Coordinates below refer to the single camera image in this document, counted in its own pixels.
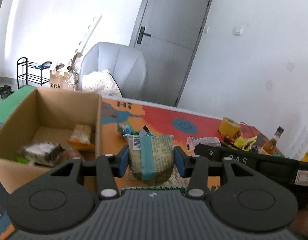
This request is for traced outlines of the grey door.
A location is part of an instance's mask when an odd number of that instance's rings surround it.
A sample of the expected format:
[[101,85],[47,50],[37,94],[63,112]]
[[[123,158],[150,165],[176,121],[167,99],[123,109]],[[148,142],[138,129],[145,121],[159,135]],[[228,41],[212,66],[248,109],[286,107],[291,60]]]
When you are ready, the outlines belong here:
[[[177,106],[203,34],[211,0],[142,0],[130,46],[143,52],[140,99]],[[140,28],[151,37],[137,44]]]

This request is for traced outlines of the white perforated board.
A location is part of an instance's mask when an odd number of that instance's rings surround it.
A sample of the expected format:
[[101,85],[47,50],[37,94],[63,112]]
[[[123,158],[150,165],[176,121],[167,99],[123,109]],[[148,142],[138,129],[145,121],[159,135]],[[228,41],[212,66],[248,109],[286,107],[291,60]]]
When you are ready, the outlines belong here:
[[83,28],[83,32],[81,34],[81,37],[79,38],[79,45],[78,45],[79,53],[84,52],[84,49],[86,48],[87,43],[89,42],[89,39],[93,35],[101,19],[102,15],[97,15],[87,24],[86,27]]

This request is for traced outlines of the torn cardboard box on floor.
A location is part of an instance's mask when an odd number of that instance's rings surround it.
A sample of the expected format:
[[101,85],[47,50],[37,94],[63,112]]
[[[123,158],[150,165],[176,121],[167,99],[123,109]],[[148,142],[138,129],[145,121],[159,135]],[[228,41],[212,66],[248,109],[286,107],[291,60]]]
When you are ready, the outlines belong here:
[[78,73],[72,66],[58,63],[50,71],[49,86],[56,89],[78,90]]

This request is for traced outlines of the dark green snack bag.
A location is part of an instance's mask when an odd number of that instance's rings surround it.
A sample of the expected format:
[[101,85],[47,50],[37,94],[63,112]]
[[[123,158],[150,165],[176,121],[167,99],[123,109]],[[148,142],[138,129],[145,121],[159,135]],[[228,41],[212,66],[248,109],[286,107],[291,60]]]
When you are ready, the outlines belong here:
[[143,135],[147,135],[152,137],[153,134],[150,132],[150,130],[148,129],[148,127],[145,125],[138,133],[139,135],[143,134]]

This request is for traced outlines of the white wall switch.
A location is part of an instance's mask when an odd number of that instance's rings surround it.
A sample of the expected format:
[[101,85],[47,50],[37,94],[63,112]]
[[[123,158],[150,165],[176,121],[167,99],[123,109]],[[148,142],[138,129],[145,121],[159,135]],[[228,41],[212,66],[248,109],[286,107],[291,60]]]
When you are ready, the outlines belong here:
[[237,25],[235,27],[235,31],[234,31],[234,34],[236,36],[241,36],[243,34],[243,26],[242,25]]

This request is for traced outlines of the small amber glass bottle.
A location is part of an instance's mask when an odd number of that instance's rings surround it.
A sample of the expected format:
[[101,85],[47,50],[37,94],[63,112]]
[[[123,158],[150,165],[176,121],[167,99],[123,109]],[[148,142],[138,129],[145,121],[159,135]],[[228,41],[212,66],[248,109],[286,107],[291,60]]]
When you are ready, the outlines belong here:
[[274,136],[263,144],[261,148],[261,153],[265,155],[273,155],[277,146],[277,142],[280,139],[281,135],[283,134],[284,129],[282,127],[278,127]]

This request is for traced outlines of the white black label snack pack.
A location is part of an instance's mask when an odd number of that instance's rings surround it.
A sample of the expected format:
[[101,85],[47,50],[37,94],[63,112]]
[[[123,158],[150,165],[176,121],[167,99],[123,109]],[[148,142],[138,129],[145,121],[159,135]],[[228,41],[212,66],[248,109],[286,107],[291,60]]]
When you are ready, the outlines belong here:
[[59,143],[39,142],[22,146],[19,149],[18,155],[21,158],[27,159],[31,164],[53,167],[63,151],[64,149]]

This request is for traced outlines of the open brown cardboard box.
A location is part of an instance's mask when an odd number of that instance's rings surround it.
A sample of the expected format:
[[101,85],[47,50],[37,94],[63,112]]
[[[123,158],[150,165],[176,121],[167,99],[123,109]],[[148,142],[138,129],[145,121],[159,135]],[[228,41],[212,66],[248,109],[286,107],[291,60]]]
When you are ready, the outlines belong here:
[[23,87],[29,94],[0,127],[0,182],[8,193],[22,187],[49,169],[18,163],[23,146],[56,142],[67,148],[77,124],[89,125],[95,133],[95,149],[83,153],[85,160],[102,155],[101,96],[52,88]]

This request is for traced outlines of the white blue snack pouch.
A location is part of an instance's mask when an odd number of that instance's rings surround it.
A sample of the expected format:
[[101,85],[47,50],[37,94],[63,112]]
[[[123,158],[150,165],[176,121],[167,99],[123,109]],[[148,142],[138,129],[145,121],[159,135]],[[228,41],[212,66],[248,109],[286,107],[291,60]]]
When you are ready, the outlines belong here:
[[208,146],[221,146],[221,142],[217,137],[187,137],[187,150],[193,151],[198,144]]

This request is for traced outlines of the yellow clip tool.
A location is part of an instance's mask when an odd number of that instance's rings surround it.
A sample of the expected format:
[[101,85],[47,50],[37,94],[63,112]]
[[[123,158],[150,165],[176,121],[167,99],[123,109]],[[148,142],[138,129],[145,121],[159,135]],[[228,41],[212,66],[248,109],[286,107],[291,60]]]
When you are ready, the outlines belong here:
[[257,137],[244,138],[242,135],[234,140],[234,146],[243,150],[251,151],[252,146],[257,142]]

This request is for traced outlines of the white dotted pillow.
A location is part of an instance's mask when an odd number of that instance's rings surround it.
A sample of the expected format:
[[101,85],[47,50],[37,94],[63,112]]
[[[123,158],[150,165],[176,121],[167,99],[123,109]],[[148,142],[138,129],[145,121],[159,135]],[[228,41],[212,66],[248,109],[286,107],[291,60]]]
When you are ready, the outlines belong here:
[[98,93],[101,96],[122,97],[121,91],[108,69],[84,75],[82,77],[82,91]]

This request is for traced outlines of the clear plastic water bottle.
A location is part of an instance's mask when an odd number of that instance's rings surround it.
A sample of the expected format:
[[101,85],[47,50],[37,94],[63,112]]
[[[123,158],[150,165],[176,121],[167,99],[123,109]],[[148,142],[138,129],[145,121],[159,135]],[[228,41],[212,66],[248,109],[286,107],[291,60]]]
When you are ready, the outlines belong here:
[[304,127],[297,141],[294,143],[290,151],[290,157],[294,160],[300,161],[305,156],[307,150],[308,150],[308,124]]

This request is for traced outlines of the black metal shoe rack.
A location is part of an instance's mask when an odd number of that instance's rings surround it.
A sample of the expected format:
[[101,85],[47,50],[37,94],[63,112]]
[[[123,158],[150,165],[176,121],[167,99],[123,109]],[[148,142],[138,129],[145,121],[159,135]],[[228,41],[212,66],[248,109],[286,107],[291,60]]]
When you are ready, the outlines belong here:
[[29,61],[27,57],[17,60],[17,88],[20,89],[27,85],[43,86],[50,81],[51,62],[36,63]]

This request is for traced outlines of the green striped cracker pack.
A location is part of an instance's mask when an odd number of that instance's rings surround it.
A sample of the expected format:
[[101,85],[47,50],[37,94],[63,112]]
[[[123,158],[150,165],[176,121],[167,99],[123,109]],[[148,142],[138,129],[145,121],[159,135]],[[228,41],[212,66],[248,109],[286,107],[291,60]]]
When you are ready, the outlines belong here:
[[147,185],[168,181],[174,169],[174,137],[145,134],[123,136],[129,145],[129,168],[132,176]]

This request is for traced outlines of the blue small snack packet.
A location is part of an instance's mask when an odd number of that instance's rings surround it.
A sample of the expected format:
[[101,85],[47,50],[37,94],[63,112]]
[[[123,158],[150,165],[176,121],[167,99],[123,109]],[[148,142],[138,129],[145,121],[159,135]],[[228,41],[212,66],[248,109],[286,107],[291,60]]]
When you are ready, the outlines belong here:
[[133,129],[129,122],[117,123],[117,130],[121,135],[137,135],[137,132]]

